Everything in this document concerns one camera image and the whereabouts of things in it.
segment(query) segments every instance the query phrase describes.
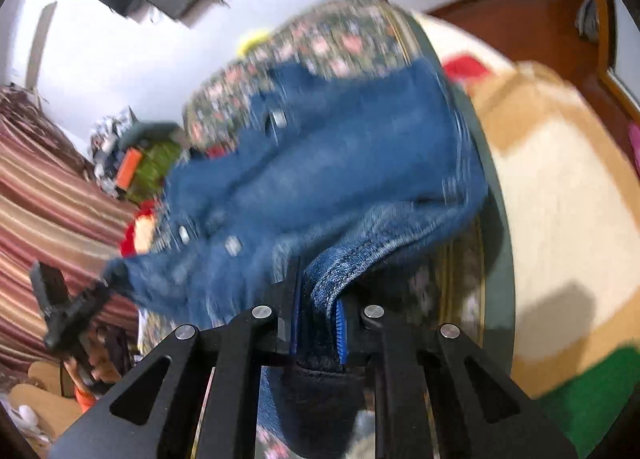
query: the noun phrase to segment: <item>floral fabric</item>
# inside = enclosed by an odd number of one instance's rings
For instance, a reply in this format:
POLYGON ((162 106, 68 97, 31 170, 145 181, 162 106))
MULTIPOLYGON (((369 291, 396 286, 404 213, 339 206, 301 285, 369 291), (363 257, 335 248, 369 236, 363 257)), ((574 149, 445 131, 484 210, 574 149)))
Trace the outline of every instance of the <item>floral fabric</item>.
POLYGON ((304 64, 326 79, 385 74, 406 65, 394 26, 380 0, 332 0, 308 10, 232 62, 197 90, 184 108, 184 126, 200 150, 233 147, 248 124, 249 99, 273 88, 267 68, 304 64))

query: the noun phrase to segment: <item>red cloth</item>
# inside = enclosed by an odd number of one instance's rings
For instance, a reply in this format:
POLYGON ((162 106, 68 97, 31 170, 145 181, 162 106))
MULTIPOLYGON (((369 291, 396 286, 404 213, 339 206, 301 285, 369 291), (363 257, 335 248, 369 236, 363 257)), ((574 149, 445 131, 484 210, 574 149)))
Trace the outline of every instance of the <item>red cloth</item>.
POLYGON ((217 144, 207 149, 207 157, 209 157, 209 159, 217 159, 224 155, 226 155, 226 150, 222 145, 217 144))
MULTIPOLYGON (((33 262, 60 268, 75 296, 106 259, 91 243, 79 248, 78 237, 117 248, 135 211, 87 181, 92 166, 32 98, 0 86, 0 363, 25 373, 53 359, 29 280, 33 262)), ((124 297, 114 296, 98 319, 137 334, 138 312, 124 297)))
POLYGON ((153 215, 156 209, 156 201, 149 199, 140 203, 140 209, 137 211, 133 222, 127 226, 124 232, 124 240, 120 243, 120 254, 123 257, 132 257, 136 254, 136 248, 134 246, 134 238, 136 235, 136 219, 139 217, 145 217, 147 215, 153 215))
POLYGON ((466 80, 491 74, 482 62, 469 54, 462 54, 446 61, 442 68, 449 79, 456 83, 464 83, 466 80))

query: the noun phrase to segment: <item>white wall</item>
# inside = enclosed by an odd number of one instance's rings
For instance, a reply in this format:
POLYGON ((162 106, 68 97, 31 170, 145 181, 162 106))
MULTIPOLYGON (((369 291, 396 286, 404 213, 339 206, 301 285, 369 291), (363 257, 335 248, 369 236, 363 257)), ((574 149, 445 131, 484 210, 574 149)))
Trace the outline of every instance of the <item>white wall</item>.
POLYGON ((616 11, 616 62, 620 82, 640 103, 640 31, 622 0, 613 0, 616 11))
MULTIPOLYGON (((9 74, 24 81, 42 7, 53 0, 22 0, 9 74)), ((317 0, 229 0, 192 28, 163 18, 138 24, 97 0, 57 0, 38 89, 47 112, 86 138, 95 121, 130 105, 142 119, 178 119, 190 93, 234 57, 240 37, 273 28, 317 0)), ((392 0, 429 9, 451 0, 392 0)))
POLYGON ((5 0, 0 7, 0 85, 9 84, 15 36, 25 0, 5 0))

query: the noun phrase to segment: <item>person's hand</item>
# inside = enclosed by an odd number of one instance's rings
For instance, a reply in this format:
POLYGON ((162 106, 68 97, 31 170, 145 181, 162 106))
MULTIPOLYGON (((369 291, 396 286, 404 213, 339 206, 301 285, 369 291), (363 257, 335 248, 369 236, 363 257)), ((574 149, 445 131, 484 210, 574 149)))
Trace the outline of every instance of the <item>person's hand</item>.
MULTIPOLYGON (((94 368, 91 373, 94 379, 101 379, 105 383, 116 383, 120 381, 122 376, 109 359, 109 353, 106 347, 98 340, 95 330, 89 332, 88 339, 90 348, 87 350, 87 355, 89 356, 89 363, 94 368)), ((84 384, 84 381, 82 381, 78 373, 78 362, 76 362, 76 359, 69 358, 65 360, 65 368, 76 384, 76 387, 82 392, 89 392, 89 388, 84 384)))

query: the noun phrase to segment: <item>metal button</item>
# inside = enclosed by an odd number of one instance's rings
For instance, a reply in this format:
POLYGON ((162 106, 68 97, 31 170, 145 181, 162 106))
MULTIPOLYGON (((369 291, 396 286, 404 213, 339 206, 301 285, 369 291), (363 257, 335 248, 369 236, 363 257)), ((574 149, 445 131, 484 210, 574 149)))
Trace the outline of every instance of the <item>metal button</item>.
POLYGON ((367 305, 366 308, 364 308, 364 314, 367 318, 380 318, 385 314, 385 310, 379 305, 367 305))
POLYGON ((235 235, 226 238, 225 249, 228 254, 235 257, 242 250, 242 244, 235 235))
POLYGON ((254 315, 254 318, 268 318, 271 316, 271 307, 268 305, 258 305, 254 307, 251 311, 251 314, 254 315))
POLYGON ((181 325, 175 330, 175 337, 178 340, 188 340, 196 333, 193 325, 181 325))
POLYGON ((284 111, 274 110, 271 113, 271 117, 278 128, 285 128, 287 126, 287 116, 284 115, 284 111))
POLYGON ((457 325, 444 324, 440 328, 440 334, 442 334, 442 336, 444 336, 445 338, 450 338, 453 340, 454 338, 460 336, 460 328, 457 325))
POLYGON ((178 228, 178 235, 180 235, 180 238, 182 239, 182 242, 184 244, 189 244, 189 241, 191 240, 191 238, 189 237, 189 232, 187 231, 187 228, 185 228, 184 226, 180 226, 180 228, 178 228))

